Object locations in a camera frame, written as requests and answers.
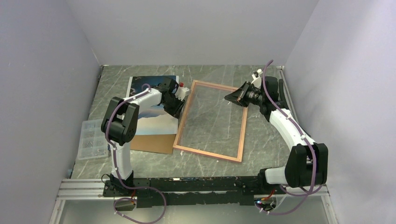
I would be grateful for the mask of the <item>blue landscape photo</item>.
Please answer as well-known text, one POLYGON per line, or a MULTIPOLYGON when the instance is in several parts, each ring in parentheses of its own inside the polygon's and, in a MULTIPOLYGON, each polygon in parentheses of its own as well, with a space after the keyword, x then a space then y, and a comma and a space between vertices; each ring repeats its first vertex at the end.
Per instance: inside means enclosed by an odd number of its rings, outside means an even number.
MULTIPOLYGON (((143 84, 157 86, 165 81, 165 78, 172 78, 178 81, 177 76, 135 76, 130 77, 127 86, 127 97, 142 92, 143 84)), ((163 105, 153 106, 144 111, 140 111, 136 135, 163 135, 176 134, 178 128, 178 119, 165 112, 163 105)))

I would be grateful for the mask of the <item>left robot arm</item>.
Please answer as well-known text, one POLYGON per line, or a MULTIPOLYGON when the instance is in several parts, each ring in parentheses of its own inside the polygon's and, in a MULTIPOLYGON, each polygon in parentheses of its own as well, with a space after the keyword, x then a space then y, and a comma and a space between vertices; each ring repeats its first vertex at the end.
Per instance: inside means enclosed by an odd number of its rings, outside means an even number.
POLYGON ((161 106, 166 114, 177 119, 190 93, 188 87, 171 77, 164 77, 156 84, 145 82, 139 87, 139 93, 125 98, 113 97, 101 124, 101 131, 111 150, 110 181, 122 196, 130 195, 134 189, 130 150, 125 148, 125 144, 135 137, 140 114, 161 106))

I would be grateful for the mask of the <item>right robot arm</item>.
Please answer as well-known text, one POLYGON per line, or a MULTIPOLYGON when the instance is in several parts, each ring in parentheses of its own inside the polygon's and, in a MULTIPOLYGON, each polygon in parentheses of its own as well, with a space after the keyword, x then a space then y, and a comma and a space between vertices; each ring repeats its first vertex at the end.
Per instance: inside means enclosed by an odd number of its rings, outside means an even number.
POLYGON ((327 181, 328 148, 313 140, 293 118, 282 88, 281 79, 255 76, 252 82, 245 82, 224 97, 238 106, 258 106, 289 148, 286 165, 261 170, 263 177, 257 180, 257 188, 264 194, 273 190, 275 184, 301 188, 323 185, 327 181))

